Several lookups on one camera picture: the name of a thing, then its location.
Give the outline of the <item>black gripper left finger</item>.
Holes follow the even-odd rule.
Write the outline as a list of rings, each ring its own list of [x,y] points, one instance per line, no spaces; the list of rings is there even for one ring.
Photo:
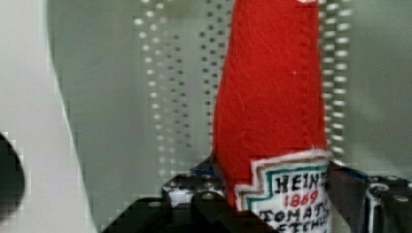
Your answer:
[[[188,172],[178,174],[166,182],[161,189],[161,197],[177,208],[190,203],[196,193],[213,192],[226,198],[226,185],[223,172],[211,154]]]

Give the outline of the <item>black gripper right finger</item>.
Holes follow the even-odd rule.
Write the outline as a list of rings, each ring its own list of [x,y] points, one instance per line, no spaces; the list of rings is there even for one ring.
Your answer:
[[[412,233],[411,182],[330,162],[327,195],[351,233]]]

